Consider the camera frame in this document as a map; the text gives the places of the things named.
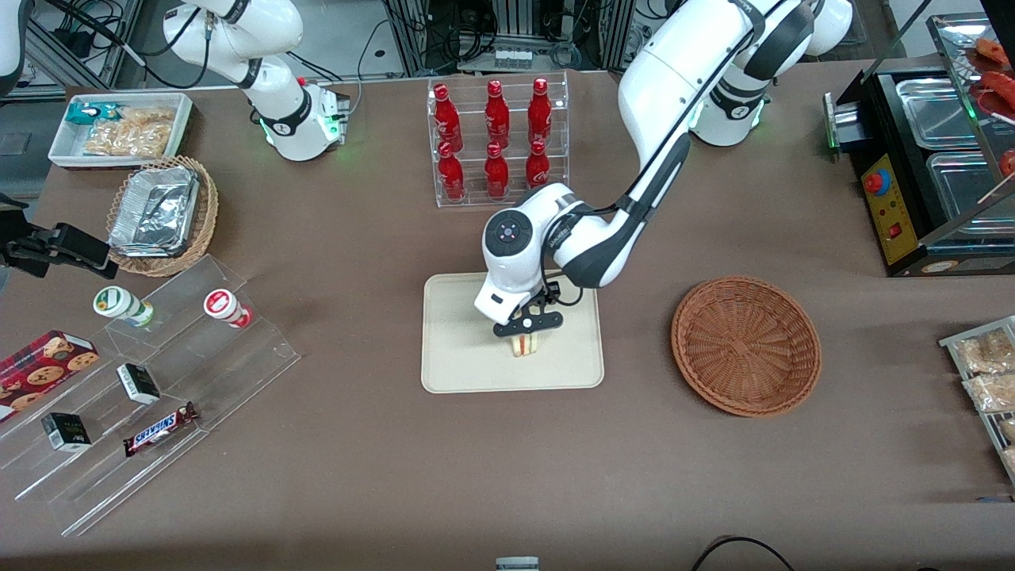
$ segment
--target red soda bottle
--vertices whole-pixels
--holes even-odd
[[[496,79],[486,84],[486,132],[501,149],[511,144],[511,112],[504,102],[503,87]]]
[[[452,152],[462,150],[462,123],[458,119],[458,110],[448,97],[448,85],[437,83],[433,86],[433,97],[437,99],[433,110],[433,119],[437,122],[437,134],[442,141],[451,143]]]
[[[525,182],[531,190],[533,187],[546,184],[550,177],[550,159],[546,157],[546,142],[543,139],[532,141],[532,153],[525,161]]]
[[[465,198],[465,174],[462,173],[462,163],[458,161],[452,152],[451,143],[441,141],[437,145],[437,171],[441,173],[441,185],[445,188],[445,195],[452,202],[461,202]]]
[[[550,97],[546,95],[549,89],[545,77],[537,77],[532,82],[532,100],[529,102],[529,142],[536,139],[550,140]]]
[[[507,197],[507,161],[500,155],[500,145],[486,145],[486,194],[490,200],[501,201]]]

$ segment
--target wicker basket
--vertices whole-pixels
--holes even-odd
[[[201,175],[201,186],[198,189],[197,205],[194,207],[194,220],[191,223],[189,236],[190,244],[183,254],[175,258],[129,258],[110,251],[110,258],[120,265],[120,269],[131,273],[141,273],[149,277],[165,277],[189,268],[197,263],[211,242],[211,234],[215,231],[215,216],[218,214],[218,191],[215,190],[215,181],[211,180],[208,171],[200,162],[187,156],[173,156],[163,158],[150,164],[142,166],[144,169],[168,168],[171,166],[187,166]],[[113,222],[120,211],[120,201],[123,200],[124,190],[130,176],[120,185],[120,192],[113,200],[113,207],[109,216],[106,217],[106,230],[113,229]]]
[[[697,285],[673,315],[670,343],[687,384],[723,411],[782,415],[821,373],[814,326],[789,295],[744,276]]]

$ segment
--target red switch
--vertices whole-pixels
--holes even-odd
[[[866,190],[871,194],[875,194],[879,190],[881,190],[881,186],[883,184],[884,184],[884,179],[881,177],[881,174],[878,172],[874,172],[873,174],[869,174],[866,179],[864,179],[864,190]]]

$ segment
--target table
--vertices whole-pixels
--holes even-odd
[[[1012,506],[973,502],[1010,488],[936,341],[1012,313],[1015,279],[884,277],[849,162],[822,144],[821,94],[857,69],[799,65],[743,144],[696,141],[600,293],[605,380],[532,394],[420,386],[423,283],[483,269],[490,214],[433,204],[425,82],[368,84],[349,143],[307,163],[265,144],[241,92],[194,91],[187,152],[221,195],[210,251],[304,358],[80,539],[0,488],[0,567],[480,570],[531,554],[548,571],[671,570],[743,533],[798,569],[1011,568]],[[608,204],[636,170],[615,82],[569,80],[572,182]],[[123,176],[54,167],[37,221],[103,234]],[[735,273],[789,292],[821,337],[821,380],[789,415],[728,416],[674,365],[680,298]],[[0,354],[101,328],[103,284],[14,275]],[[707,568],[777,568],[723,550]]]

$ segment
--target white yogurt bottle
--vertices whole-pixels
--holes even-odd
[[[208,294],[204,299],[204,312],[236,330],[250,326],[254,320],[251,308],[241,304],[228,290],[215,290]]]
[[[122,319],[134,328],[144,328],[155,315],[150,303],[139,300],[119,285],[109,285],[99,290],[91,301],[91,308],[103,317]]]

